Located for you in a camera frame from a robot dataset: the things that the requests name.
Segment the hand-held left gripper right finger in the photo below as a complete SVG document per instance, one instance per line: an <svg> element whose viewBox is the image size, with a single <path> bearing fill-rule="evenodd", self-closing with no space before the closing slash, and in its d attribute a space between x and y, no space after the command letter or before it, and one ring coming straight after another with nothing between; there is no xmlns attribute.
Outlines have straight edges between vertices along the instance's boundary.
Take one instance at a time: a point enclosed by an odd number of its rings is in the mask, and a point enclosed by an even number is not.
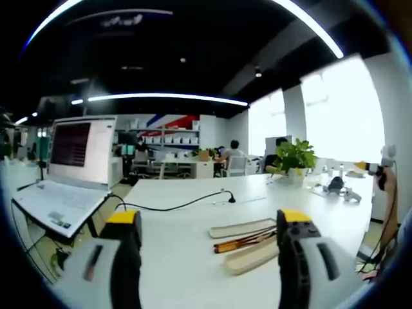
<svg viewBox="0 0 412 309"><path fill-rule="evenodd" d="M355 308L364 281L355 257L321 235L303 212L277 212L280 308Z"/></svg>

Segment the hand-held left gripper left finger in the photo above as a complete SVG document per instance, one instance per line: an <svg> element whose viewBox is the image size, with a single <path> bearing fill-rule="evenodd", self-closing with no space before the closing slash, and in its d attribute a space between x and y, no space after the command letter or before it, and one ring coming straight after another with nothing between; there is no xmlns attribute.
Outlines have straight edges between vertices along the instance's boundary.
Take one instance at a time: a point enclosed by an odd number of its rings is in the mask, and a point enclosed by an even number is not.
<svg viewBox="0 0 412 309"><path fill-rule="evenodd" d="M141 308L142 220L138 210L113 213L98 238L63 263L57 295L68 308Z"/></svg>

